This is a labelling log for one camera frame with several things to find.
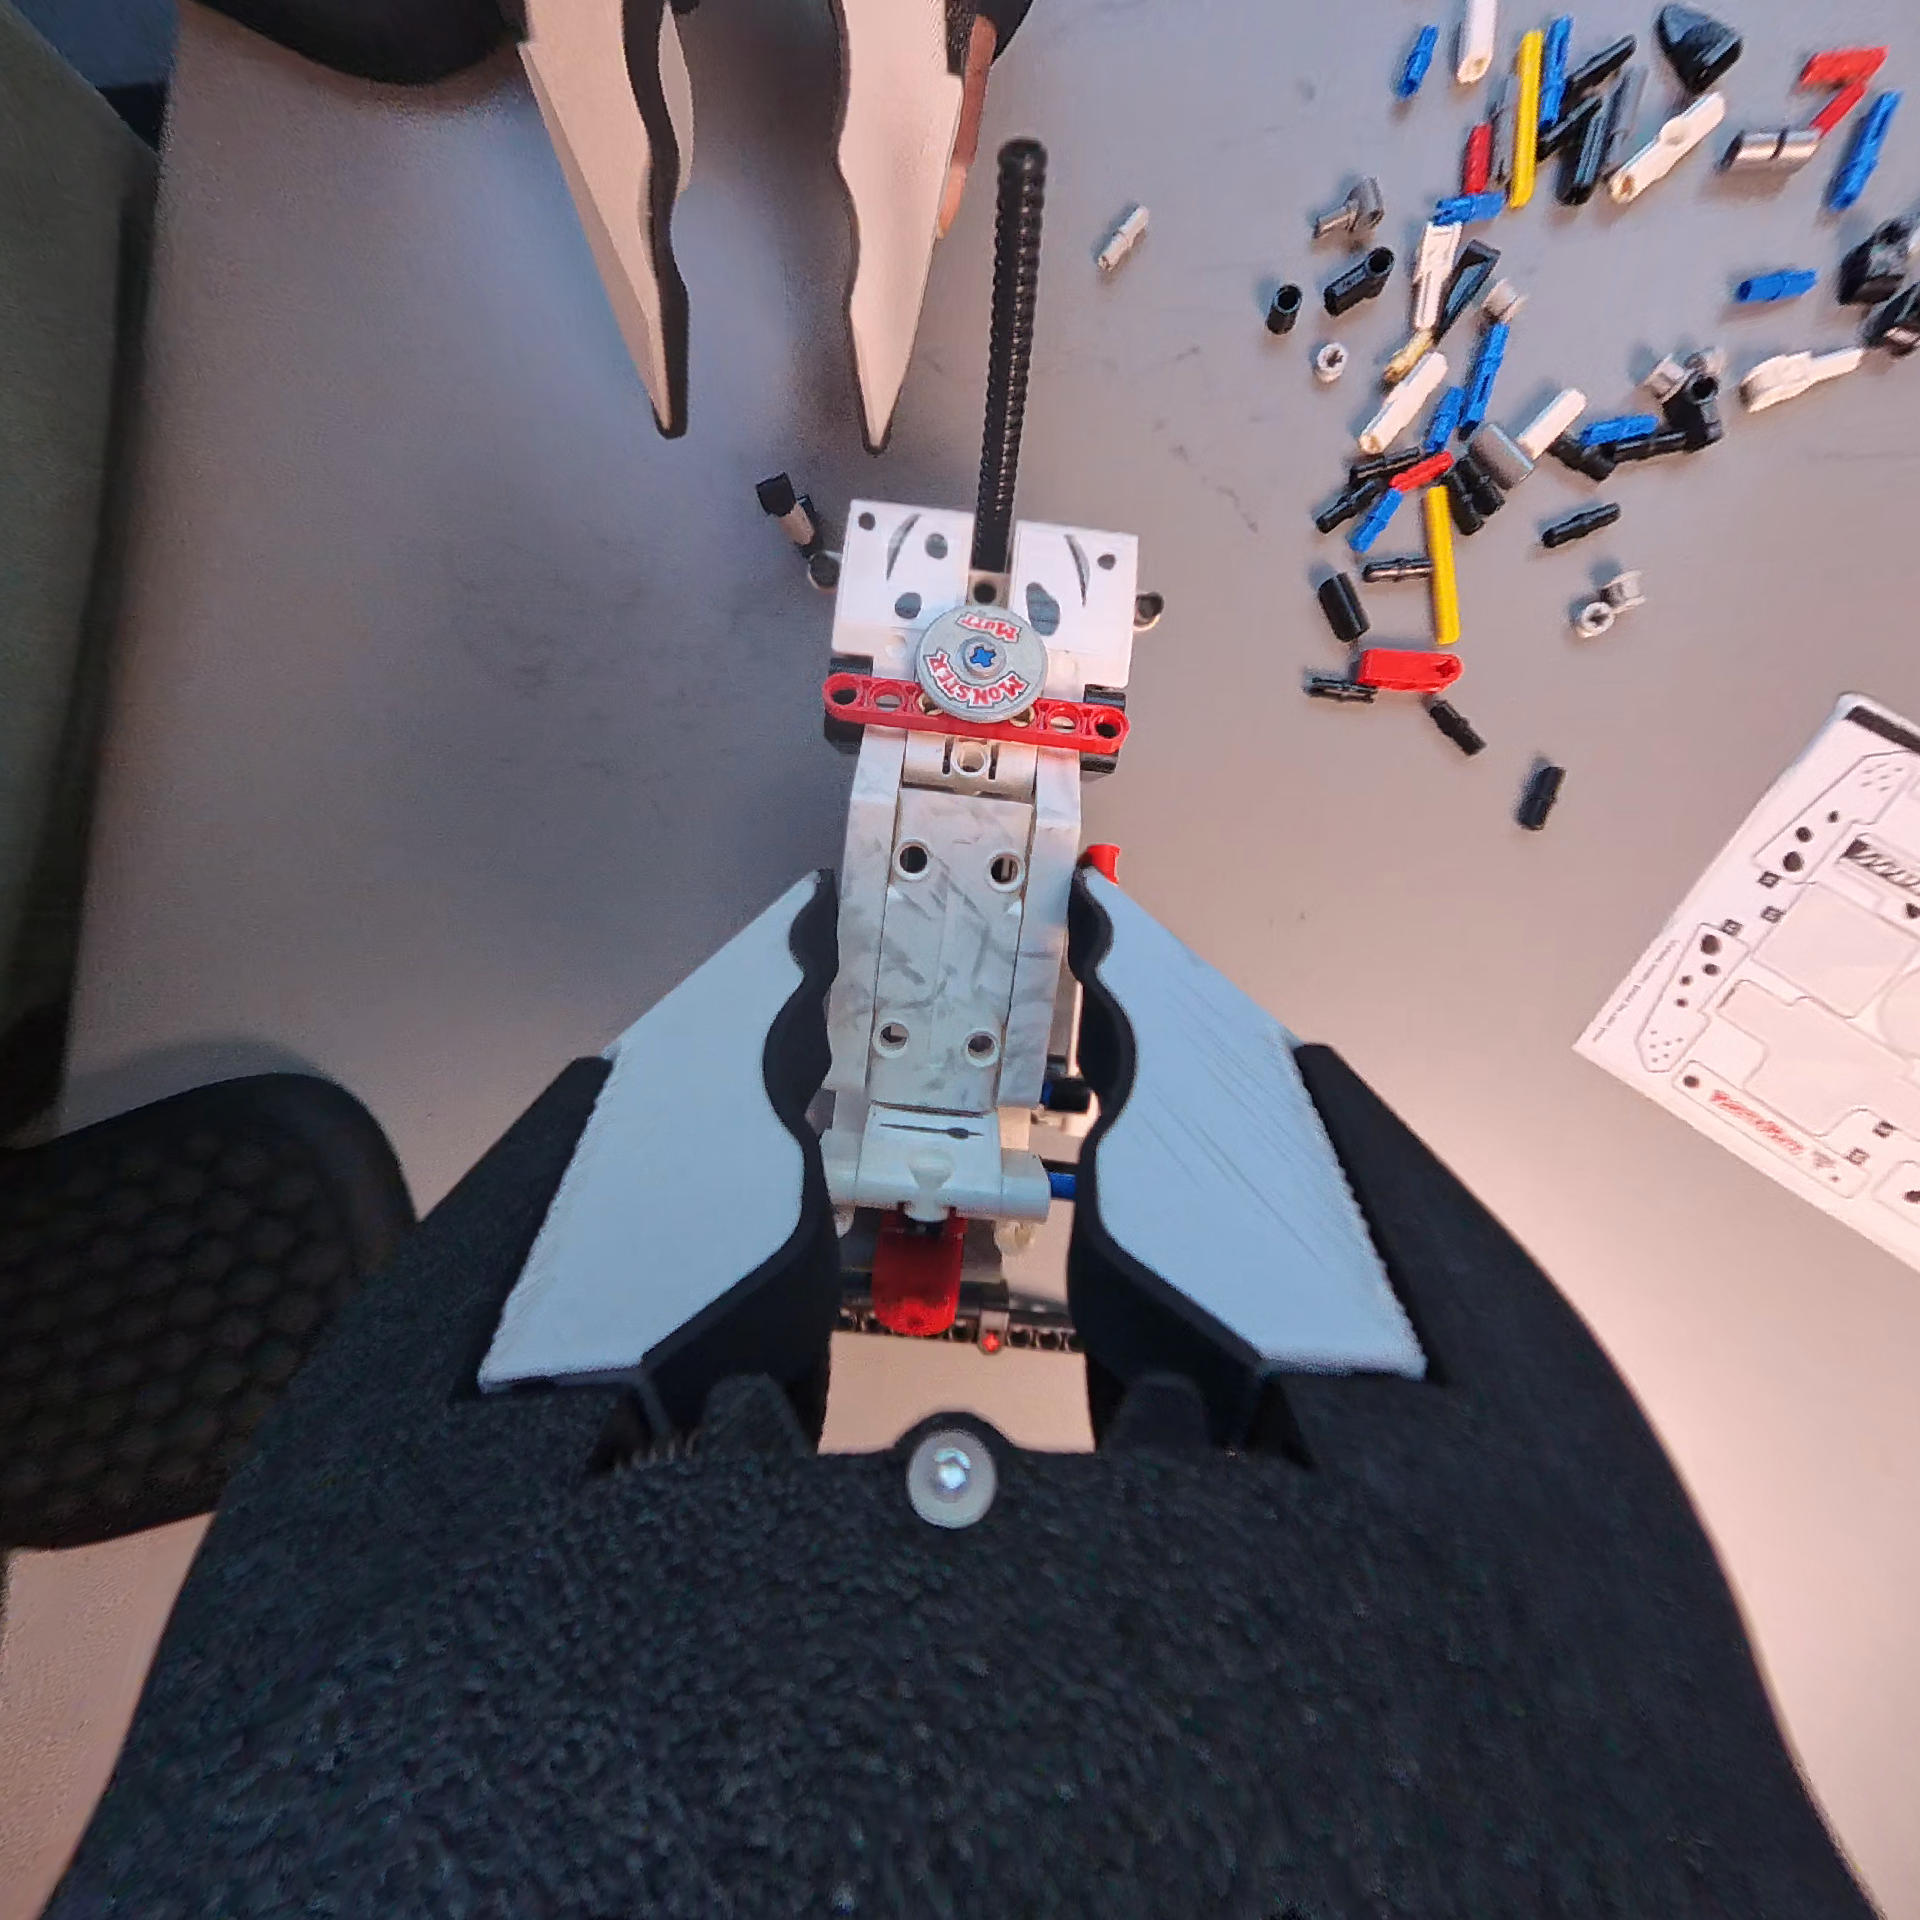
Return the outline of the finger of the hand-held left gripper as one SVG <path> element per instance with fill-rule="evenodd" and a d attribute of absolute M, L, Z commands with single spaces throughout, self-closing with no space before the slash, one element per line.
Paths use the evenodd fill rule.
<path fill-rule="evenodd" d="M 663 438 L 688 433 L 691 302 L 674 205 L 692 159 L 670 2 L 521 2 L 518 58 Z"/>
<path fill-rule="evenodd" d="M 852 213 L 852 366 L 860 438 L 887 451 L 937 239 L 976 154 L 1002 2 L 831 2 L 834 171 Z"/>

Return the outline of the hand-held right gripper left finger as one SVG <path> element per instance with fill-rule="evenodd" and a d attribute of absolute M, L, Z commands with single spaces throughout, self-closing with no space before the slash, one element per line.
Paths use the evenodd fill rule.
<path fill-rule="evenodd" d="M 831 874 L 792 882 L 610 1051 L 478 1387 L 702 1404 L 829 1356 L 841 1257 L 810 1104 L 829 1073 Z"/>

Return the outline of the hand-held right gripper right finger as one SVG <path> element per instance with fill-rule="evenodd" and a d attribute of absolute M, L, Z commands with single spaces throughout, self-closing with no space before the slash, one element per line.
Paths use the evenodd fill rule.
<path fill-rule="evenodd" d="M 1069 969 L 1096 1126 L 1069 1314 L 1121 1382 L 1425 1380 L 1426 1356 L 1314 1107 L 1294 1033 L 1106 874 L 1076 874 Z"/>

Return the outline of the white black toy truck model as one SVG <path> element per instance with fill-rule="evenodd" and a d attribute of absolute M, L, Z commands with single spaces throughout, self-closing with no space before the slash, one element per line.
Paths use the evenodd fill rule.
<path fill-rule="evenodd" d="M 854 500 L 825 725 L 854 747 L 829 991 L 825 1176 L 864 1323 L 954 1338 L 967 1242 L 1023 1252 L 1069 1193 L 1084 785 L 1127 740 L 1134 641 L 1163 618 L 1142 542 Z"/>

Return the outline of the pile of small toy pieces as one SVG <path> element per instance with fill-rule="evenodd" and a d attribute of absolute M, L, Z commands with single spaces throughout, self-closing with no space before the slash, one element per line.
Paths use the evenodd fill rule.
<path fill-rule="evenodd" d="M 1576 58 L 1576 20 L 1556 12 L 1514 41 L 1514 61 L 1495 84 L 1498 2 L 1462 2 L 1454 84 L 1488 93 L 1466 132 L 1461 187 L 1426 205 L 1406 251 L 1381 246 L 1380 176 L 1355 176 L 1340 203 L 1314 215 L 1318 246 L 1350 249 L 1318 290 L 1322 312 L 1332 321 L 1355 314 L 1406 274 L 1409 339 L 1381 361 L 1380 398 L 1355 427 L 1346 471 L 1310 516 L 1314 533 L 1345 542 L 1355 568 L 1345 568 L 1338 554 L 1314 575 L 1314 602 L 1345 664 L 1309 670 L 1309 699 L 1406 699 L 1461 755 L 1482 755 L 1482 733 L 1450 699 L 1466 666 L 1458 543 L 1482 530 L 1541 463 L 1604 485 L 1620 466 L 1691 456 L 1724 438 L 1726 353 L 1711 343 L 1673 351 L 1640 377 L 1649 408 L 1594 415 L 1581 389 L 1562 386 L 1521 425 L 1495 419 L 1527 294 L 1503 274 L 1491 223 L 1527 210 L 1544 187 L 1565 213 L 1638 205 L 1724 129 L 1724 76 L 1742 56 L 1739 28 L 1706 2 L 1660 2 L 1649 41 L 1674 95 L 1643 132 L 1654 63 L 1640 58 L 1640 34 L 1616 34 Z M 1837 164 L 1817 213 L 1856 213 L 1903 107 L 1897 86 L 1877 84 L 1885 61 L 1888 45 L 1877 41 L 1814 48 L 1796 80 L 1800 114 L 1784 124 L 1732 129 L 1714 171 L 1775 187 L 1833 148 Z M 1866 230 L 1833 270 L 1772 267 L 1732 277 L 1726 305 L 1791 305 L 1820 290 L 1842 319 L 1862 314 L 1859 343 L 1762 358 L 1732 386 L 1742 413 L 1766 413 L 1856 372 L 1869 353 L 1916 351 L 1916 205 Z M 1403 516 L 1422 543 L 1412 554 L 1381 554 L 1380 542 Z M 1426 637 L 1377 636 L 1361 588 L 1393 583 L 1426 588 Z"/>

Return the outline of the grey desk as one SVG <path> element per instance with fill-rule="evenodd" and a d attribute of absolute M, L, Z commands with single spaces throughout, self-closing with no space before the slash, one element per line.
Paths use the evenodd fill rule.
<path fill-rule="evenodd" d="M 1573 1042 L 1839 691 L 1916 717 L 1916 358 L 1628 466 L 1544 466 L 1461 549 L 1461 755 L 1332 654 L 1310 516 L 1406 334 L 1334 328 L 1309 239 L 1377 175 L 1387 239 L 1461 180 L 1470 95 L 1389 91 L 1446 2 L 1033 2 L 982 166 L 1052 148 L 1023 512 L 1142 539 L 1168 595 L 1131 755 L 1089 789 L 1127 888 L 1334 1042 L 1614 1352 L 1739 1586 L 1811 1783 L 1916 1916 L 1916 1276 Z M 852 764 L 829 598 L 758 512 L 972 506 L 994 180 L 933 253 L 887 456 L 857 438 L 831 24 L 683 23 L 674 246 L 691 433 L 663 440 L 515 58 L 339 80 L 182 11 L 145 471 L 64 1119 L 306 1065 L 434 1205 L 797 877 Z M 1134 203 L 1142 251 L 1096 249 Z M 1565 767 L 1544 830 L 1527 771 Z"/>

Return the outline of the person's clothed body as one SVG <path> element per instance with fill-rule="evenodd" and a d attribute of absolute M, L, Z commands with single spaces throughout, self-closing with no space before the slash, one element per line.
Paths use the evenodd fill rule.
<path fill-rule="evenodd" d="M 5 2 L 5 1051 L 80 940 L 159 161 Z"/>

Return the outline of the sticker sheet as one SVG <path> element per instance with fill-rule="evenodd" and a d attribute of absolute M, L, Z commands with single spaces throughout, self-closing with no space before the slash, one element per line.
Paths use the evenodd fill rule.
<path fill-rule="evenodd" d="M 1916 1209 L 1916 725 L 1851 691 L 1576 1054 L 1837 1205 Z"/>

